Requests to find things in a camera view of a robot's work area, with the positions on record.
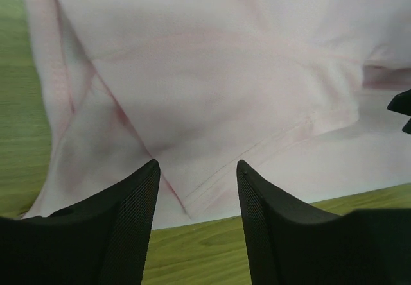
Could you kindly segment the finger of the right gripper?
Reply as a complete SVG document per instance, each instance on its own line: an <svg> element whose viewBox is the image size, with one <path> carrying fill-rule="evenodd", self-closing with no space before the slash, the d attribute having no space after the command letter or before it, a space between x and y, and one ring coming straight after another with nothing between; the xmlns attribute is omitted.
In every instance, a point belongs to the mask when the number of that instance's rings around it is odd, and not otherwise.
<svg viewBox="0 0 411 285"><path fill-rule="evenodd" d="M411 134L411 119L409 119L405 126L402 128L402 131L406 134Z"/></svg>
<svg viewBox="0 0 411 285"><path fill-rule="evenodd" d="M411 90L401 92L394 96L387 109L406 116L411 115Z"/></svg>

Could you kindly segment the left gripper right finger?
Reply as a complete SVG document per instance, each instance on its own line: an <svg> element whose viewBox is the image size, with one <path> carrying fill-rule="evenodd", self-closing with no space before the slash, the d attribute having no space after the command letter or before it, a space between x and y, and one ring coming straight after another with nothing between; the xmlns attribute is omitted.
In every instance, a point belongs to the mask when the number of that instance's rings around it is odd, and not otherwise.
<svg viewBox="0 0 411 285"><path fill-rule="evenodd" d="M410 210L339 216L236 169L253 284L409 284Z"/></svg>

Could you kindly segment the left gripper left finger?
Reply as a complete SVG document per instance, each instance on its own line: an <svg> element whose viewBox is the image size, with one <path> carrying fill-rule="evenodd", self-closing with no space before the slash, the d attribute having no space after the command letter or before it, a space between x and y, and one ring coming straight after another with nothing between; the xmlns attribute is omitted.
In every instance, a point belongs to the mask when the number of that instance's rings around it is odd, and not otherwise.
<svg viewBox="0 0 411 285"><path fill-rule="evenodd" d="M2 284L140 284L159 191L151 160L50 216L1 219Z"/></svg>

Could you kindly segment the pink t shirt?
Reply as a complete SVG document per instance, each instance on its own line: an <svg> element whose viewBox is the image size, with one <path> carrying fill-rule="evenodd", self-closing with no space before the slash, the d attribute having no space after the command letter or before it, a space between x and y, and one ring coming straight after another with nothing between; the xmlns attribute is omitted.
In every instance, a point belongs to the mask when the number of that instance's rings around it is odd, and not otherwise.
<svg viewBox="0 0 411 285"><path fill-rule="evenodd" d="M305 202L410 181L410 0L24 0L52 133L26 218L161 167L155 228L236 216L236 164Z"/></svg>

